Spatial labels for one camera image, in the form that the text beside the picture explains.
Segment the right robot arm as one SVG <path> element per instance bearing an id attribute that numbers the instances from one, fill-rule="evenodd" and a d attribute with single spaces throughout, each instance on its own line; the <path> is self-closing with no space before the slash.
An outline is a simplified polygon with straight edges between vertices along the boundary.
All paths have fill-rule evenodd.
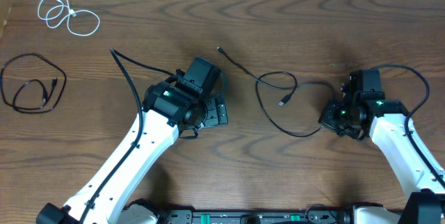
<path id="1" fill-rule="evenodd" d="M 338 223 L 441 223 L 444 169 L 421 140 L 399 100 L 388 100 L 377 67 L 350 73 L 342 100 L 331 99 L 319 122 L 338 136 L 370 138 L 393 170 L 407 198 L 401 213 L 374 202 L 359 202 L 336 217 Z"/>

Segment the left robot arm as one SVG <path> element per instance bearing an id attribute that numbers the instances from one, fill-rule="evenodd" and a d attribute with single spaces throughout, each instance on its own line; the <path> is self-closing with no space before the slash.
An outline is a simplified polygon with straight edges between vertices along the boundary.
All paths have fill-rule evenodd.
<path id="1" fill-rule="evenodd" d="M 95 176 L 62 207 L 48 203 L 37 223 L 157 223 L 160 213 L 128 200 L 155 161 L 187 130 L 228 123 L 224 97 L 213 93 L 220 70 L 195 58 L 186 72 L 150 86 L 131 129 Z"/>

